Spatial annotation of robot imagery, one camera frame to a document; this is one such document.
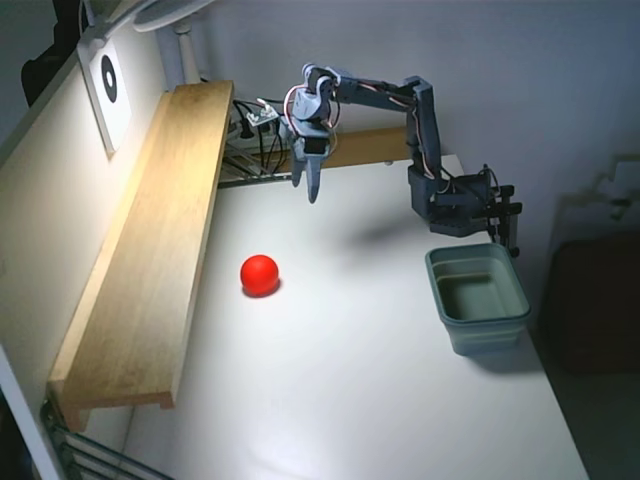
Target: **green plastic bin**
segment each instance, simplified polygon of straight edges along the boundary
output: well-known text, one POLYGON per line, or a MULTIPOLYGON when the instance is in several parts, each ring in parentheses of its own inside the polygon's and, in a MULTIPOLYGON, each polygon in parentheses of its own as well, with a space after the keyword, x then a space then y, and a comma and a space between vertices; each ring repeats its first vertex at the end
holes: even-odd
POLYGON ((531 311, 507 249, 495 243, 439 248, 426 256, 440 319, 453 350, 513 347, 531 311))

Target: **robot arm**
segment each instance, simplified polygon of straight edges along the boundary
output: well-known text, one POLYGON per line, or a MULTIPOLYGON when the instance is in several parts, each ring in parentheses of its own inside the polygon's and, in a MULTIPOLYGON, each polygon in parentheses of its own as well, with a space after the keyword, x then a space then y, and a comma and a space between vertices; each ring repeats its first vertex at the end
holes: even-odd
POLYGON ((440 137, 436 122, 433 87, 419 77, 396 86, 374 80, 354 78, 339 70, 306 65, 305 83, 293 87, 295 95, 291 114, 285 108, 284 136, 293 150, 293 183, 307 174, 309 201, 315 202, 320 188, 320 169, 330 155, 330 138, 335 125, 330 124, 330 101, 357 104, 407 115, 407 143, 416 170, 431 179, 433 187, 442 188, 440 176, 440 137))
POLYGON ((451 177, 442 167, 433 87, 428 82, 410 77, 397 86, 316 65, 306 65, 303 75, 304 84, 294 86, 285 98, 281 134, 291 145, 293 185, 299 185, 304 170, 311 203, 320 190, 322 165, 332 153, 330 139, 335 125, 331 102, 338 108, 357 104, 402 112, 407 117, 407 145, 413 160, 408 179, 416 213, 437 233, 464 237, 487 230, 492 238, 497 234, 500 243, 517 255, 517 219, 512 217, 522 211, 522 205, 510 202, 514 188, 491 187, 495 175, 486 165, 478 174, 461 177, 451 177), (292 95, 295 97, 289 112, 292 95))

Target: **red ball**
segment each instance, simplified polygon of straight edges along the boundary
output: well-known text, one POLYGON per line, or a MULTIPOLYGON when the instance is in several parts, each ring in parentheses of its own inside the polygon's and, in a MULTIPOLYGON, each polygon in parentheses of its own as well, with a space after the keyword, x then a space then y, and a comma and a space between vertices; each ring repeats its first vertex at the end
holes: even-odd
POLYGON ((249 295, 273 293, 280 283, 278 265, 266 255, 249 257, 240 269, 242 286, 249 295))

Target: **metal rack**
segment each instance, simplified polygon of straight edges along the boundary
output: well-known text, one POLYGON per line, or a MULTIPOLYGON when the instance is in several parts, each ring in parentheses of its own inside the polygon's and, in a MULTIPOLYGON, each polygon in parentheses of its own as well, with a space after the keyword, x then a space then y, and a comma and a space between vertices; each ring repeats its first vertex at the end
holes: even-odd
POLYGON ((69 431, 49 401, 42 406, 40 418, 69 480, 176 480, 95 440, 69 431))

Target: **white wall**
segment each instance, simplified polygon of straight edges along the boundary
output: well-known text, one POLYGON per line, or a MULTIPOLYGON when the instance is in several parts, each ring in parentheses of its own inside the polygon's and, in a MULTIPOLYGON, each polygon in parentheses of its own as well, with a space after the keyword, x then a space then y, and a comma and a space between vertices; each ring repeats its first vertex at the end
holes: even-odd
MULTIPOLYGON (((559 196, 590 184, 613 154, 640 151, 639 25, 638 3, 219 0, 193 36, 203 69, 234 80, 241 97, 282 98, 307 62, 432 82, 446 149, 517 187, 517 263, 536 302, 559 196)), ((175 39, 159 39, 172 86, 175 39)), ((347 107, 343 121, 404 119, 347 107)))
POLYGON ((51 0, 0 0, 0 144, 29 109, 22 66, 53 44, 55 23, 51 0))
MULTIPOLYGON (((47 378, 165 90, 155 35, 125 27, 113 40, 132 111, 115 155, 107 157, 75 56, 0 147, 0 342, 20 412, 32 416, 16 417, 21 428, 39 426, 47 378)), ((130 415, 92 414, 88 431, 120 449, 130 415)))

